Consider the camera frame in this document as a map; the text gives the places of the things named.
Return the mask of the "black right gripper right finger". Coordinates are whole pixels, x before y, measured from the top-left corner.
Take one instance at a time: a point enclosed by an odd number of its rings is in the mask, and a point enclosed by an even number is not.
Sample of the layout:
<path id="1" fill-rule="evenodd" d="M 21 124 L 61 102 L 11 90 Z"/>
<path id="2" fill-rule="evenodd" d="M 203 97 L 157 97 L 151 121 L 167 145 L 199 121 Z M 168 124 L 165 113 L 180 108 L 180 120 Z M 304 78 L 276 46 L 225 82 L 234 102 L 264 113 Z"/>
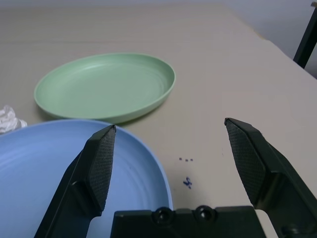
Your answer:
<path id="1" fill-rule="evenodd" d="M 256 210 L 264 211 L 280 238 L 317 236 L 317 199 L 290 162 L 251 124 L 226 118 L 238 174 Z"/>

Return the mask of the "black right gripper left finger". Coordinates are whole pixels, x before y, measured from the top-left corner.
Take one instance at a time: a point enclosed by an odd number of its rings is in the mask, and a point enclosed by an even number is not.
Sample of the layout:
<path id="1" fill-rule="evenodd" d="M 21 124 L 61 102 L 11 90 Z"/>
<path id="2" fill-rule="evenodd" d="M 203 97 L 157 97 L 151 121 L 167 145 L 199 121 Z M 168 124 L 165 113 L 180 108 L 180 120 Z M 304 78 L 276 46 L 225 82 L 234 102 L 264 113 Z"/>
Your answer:
<path id="1" fill-rule="evenodd" d="M 105 209 L 112 174 L 115 125 L 95 132 L 67 167 L 36 231 L 37 238 L 84 238 Z"/>

